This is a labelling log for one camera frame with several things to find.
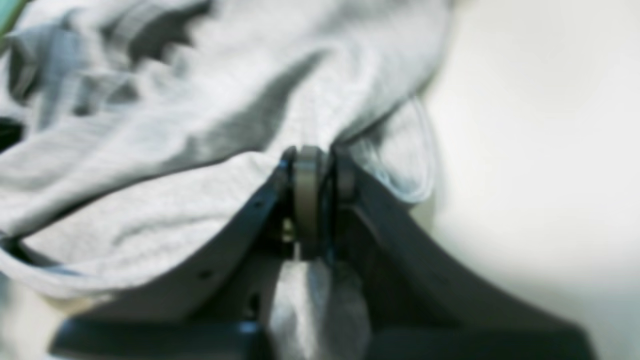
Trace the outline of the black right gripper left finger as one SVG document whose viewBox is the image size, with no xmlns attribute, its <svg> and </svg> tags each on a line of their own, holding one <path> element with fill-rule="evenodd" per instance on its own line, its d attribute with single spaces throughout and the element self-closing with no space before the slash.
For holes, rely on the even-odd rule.
<svg viewBox="0 0 640 360">
<path fill-rule="evenodd" d="M 267 326 L 289 257 L 322 251 L 318 210 L 325 162 L 289 148 L 222 231 L 171 271 L 67 319 L 55 360 L 274 360 Z"/>
</svg>

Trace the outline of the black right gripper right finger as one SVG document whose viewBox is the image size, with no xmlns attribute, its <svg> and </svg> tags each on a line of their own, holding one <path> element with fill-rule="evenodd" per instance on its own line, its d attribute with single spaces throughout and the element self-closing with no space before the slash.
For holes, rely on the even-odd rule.
<svg viewBox="0 0 640 360">
<path fill-rule="evenodd" d="M 366 360 L 594 360 L 580 326 L 449 255 L 346 153 L 330 155 L 333 254 L 359 276 Z"/>
</svg>

